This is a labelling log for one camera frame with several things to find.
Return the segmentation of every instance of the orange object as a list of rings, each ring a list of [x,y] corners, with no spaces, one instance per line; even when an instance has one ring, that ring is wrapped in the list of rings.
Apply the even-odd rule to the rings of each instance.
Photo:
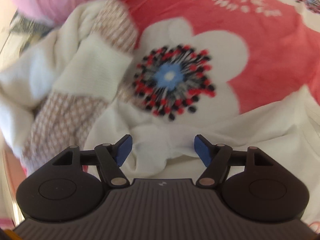
[[[18,236],[15,232],[11,231],[11,230],[5,230],[4,231],[7,236],[9,236],[12,240],[22,240],[22,238],[20,236]]]

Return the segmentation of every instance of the white fabric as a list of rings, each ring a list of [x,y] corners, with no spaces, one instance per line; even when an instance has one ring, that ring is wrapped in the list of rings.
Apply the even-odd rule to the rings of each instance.
[[[139,47],[135,51],[133,64],[126,77],[131,79],[137,71],[135,66],[141,63],[151,50],[163,46],[175,48],[178,44],[189,44],[196,52],[207,50],[211,60],[208,62],[212,69],[205,75],[216,87],[216,96],[211,98],[201,95],[195,104],[195,114],[184,113],[176,115],[175,124],[187,124],[194,127],[204,127],[239,115],[239,102],[233,88],[228,84],[246,67],[249,59],[249,49],[246,41],[236,33],[225,30],[210,30],[197,35],[193,27],[183,17],[171,18],[154,23],[147,27],[140,38]],[[156,118],[156,123],[171,123],[164,118]]]
[[[206,128],[149,122],[146,114],[115,101],[96,121],[85,149],[93,149],[104,142],[115,143],[129,133],[134,148],[122,170],[130,179],[196,180],[205,169],[198,158],[192,158],[196,157],[193,140],[197,134],[204,135],[213,144],[224,143],[235,150],[245,151],[249,146],[257,146],[308,187],[310,201],[303,221],[311,224],[320,220],[320,107],[307,87],[282,101]],[[242,167],[232,168],[230,176],[241,171]],[[89,167],[89,172],[98,176],[93,167]]]
[[[18,158],[34,121],[31,110],[52,87],[71,93],[86,90],[92,95],[103,90],[107,100],[115,96],[131,57],[112,49],[98,35],[90,34],[105,2],[96,0],[80,5],[62,28],[52,31],[0,72],[0,127]],[[104,68],[104,76],[97,75],[101,73],[99,66]]]

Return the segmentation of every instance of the bedsheet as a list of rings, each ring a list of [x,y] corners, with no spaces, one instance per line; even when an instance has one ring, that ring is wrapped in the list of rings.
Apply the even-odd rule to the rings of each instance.
[[[122,167],[129,178],[195,178],[203,170],[198,159],[190,160],[196,158],[193,139],[199,133],[235,149],[255,145],[307,185],[311,198],[303,221],[317,230],[319,0],[123,1],[140,33],[132,55],[91,33],[104,4],[96,1],[76,9],[60,30],[28,49],[12,72],[1,76],[9,88],[13,69],[28,63],[28,79],[15,76],[20,93],[7,89],[12,98],[1,98],[9,107],[0,107],[0,124],[8,126],[4,134],[16,156],[23,160],[21,144],[33,121],[28,109],[41,97],[53,93],[48,106],[70,120],[55,119],[58,130],[36,125],[43,131],[41,140],[50,139],[54,150],[61,135],[68,140],[73,124],[83,128],[79,120],[99,98],[106,108],[95,116],[83,148],[115,143],[130,133],[134,147]],[[123,82],[129,84],[128,101],[116,95]],[[63,100],[84,94],[89,98],[79,105]],[[29,146],[37,147],[36,140]],[[30,160],[45,161],[29,153]]]

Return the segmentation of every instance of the red fabric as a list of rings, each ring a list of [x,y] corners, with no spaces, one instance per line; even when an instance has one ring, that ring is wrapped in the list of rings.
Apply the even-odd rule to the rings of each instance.
[[[87,166],[87,165],[82,166],[82,170],[83,170],[84,172],[88,172],[88,168],[89,168],[89,166]]]
[[[25,175],[27,175],[27,169],[25,167],[22,166],[23,172]]]
[[[228,83],[244,113],[283,99],[308,84],[320,102],[320,33],[303,24],[293,6],[278,0],[265,0],[281,10],[280,17],[228,11],[212,0],[124,0],[142,33],[161,20],[184,17],[194,35],[210,30],[227,30],[241,36],[250,58],[240,75]]]

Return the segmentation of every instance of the logo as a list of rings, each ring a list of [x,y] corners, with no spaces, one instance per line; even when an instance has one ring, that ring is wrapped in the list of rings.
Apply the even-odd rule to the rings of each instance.
[[[165,185],[167,185],[167,183],[165,181],[161,182],[161,183],[158,183],[159,186],[163,187]]]

